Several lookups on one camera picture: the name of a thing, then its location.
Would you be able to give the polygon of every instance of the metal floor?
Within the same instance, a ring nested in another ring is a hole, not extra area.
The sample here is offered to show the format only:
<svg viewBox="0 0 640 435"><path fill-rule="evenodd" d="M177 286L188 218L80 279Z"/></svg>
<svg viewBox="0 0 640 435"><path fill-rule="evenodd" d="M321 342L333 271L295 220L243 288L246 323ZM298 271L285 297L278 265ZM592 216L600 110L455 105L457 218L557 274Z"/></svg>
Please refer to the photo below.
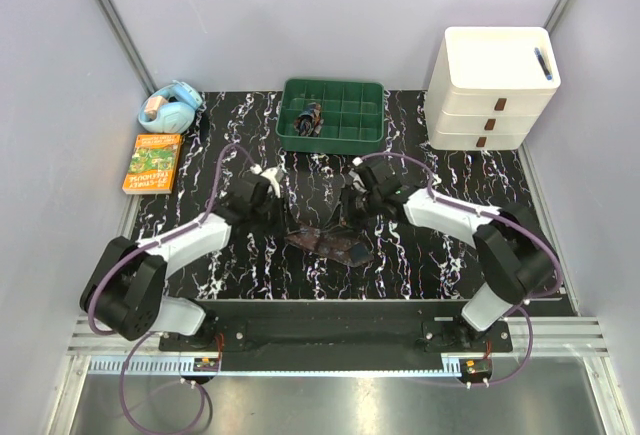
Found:
<svg viewBox="0 0 640 435"><path fill-rule="evenodd" d="M514 360L499 360L498 375ZM130 376L133 406L165 376ZM219 377L205 385L213 419L202 434L604 434L580 359L534 359L515 380L489 389L440 388L416 379ZM199 407L196 392L174 386L134 411L151 430L186 426ZM118 377L89 375L74 435L134 434L118 416Z"/></svg>

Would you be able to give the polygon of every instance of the drawer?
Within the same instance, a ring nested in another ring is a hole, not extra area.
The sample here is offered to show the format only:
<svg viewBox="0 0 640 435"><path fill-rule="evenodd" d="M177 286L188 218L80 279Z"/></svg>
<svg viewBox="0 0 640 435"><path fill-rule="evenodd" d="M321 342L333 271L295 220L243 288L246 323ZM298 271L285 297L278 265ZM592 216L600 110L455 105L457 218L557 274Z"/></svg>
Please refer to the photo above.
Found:
<svg viewBox="0 0 640 435"><path fill-rule="evenodd" d="M528 116L540 115L553 94L464 94L447 93L441 110L458 115Z"/></svg>
<svg viewBox="0 0 640 435"><path fill-rule="evenodd" d="M526 133L471 135L429 130L429 143L437 150L516 150Z"/></svg>
<svg viewBox="0 0 640 435"><path fill-rule="evenodd" d="M520 116L492 116L492 115L452 115L440 112L440 115L432 124L442 133L473 133L473 134L500 134L500 133L528 133L536 123L538 115Z"/></svg>

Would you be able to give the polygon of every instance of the gray wall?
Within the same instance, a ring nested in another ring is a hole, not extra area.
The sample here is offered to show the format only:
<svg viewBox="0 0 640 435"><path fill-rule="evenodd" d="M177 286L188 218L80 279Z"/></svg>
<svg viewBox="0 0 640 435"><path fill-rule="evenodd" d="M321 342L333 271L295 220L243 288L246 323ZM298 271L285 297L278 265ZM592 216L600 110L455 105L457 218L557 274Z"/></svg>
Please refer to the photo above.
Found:
<svg viewBox="0 0 640 435"><path fill-rule="evenodd" d="M0 432L41 433L144 97L93 0L1 0Z"/></svg>
<svg viewBox="0 0 640 435"><path fill-rule="evenodd" d="M580 309L600 319L640 427L638 0L575 0L551 38L562 86L527 144Z"/></svg>
<svg viewBox="0 0 640 435"><path fill-rule="evenodd" d="M292 76L428 85L451 25L542 25L555 0L114 0L158 84L277 89Z"/></svg>

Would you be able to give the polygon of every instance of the small object in tray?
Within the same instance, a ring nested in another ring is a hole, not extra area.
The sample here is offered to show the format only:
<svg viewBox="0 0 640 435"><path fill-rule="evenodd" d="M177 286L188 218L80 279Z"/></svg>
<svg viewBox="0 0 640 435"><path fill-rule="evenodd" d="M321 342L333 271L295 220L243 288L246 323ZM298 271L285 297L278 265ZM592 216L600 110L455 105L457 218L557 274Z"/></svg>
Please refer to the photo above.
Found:
<svg viewBox="0 0 640 435"><path fill-rule="evenodd" d="M536 47L533 49L533 51L536 54L536 58L538 59L538 63L540 64L540 67L542 67L542 72L544 73L544 76L547 78L547 80L553 80L553 76L551 75L551 72L547 68L547 64L544 61L544 57L542 56L542 52L540 51L540 49Z"/></svg>
<svg viewBox="0 0 640 435"><path fill-rule="evenodd" d="M293 126L301 137L318 137L323 123L322 106L319 103L310 103L295 119Z"/></svg>
<svg viewBox="0 0 640 435"><path fill-rule="evenodd" d="M144 106L144 114L149 117L149 120L155 120L158 116L158 110L163 105L167 104L167 99L163 96L155 96L147 100L147 104Z"/></svg>

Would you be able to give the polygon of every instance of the book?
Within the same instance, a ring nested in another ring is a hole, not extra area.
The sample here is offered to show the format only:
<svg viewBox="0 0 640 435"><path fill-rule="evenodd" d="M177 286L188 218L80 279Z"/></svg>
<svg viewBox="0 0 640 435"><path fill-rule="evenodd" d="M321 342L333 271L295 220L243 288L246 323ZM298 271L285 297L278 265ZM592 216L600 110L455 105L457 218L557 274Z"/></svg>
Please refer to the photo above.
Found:
<svg viewBox="0 0 640 435"><path fill-rule="evenodd" d="M129 195L171 193L182 136L173 133L138 135L122 190Z"/></svg>

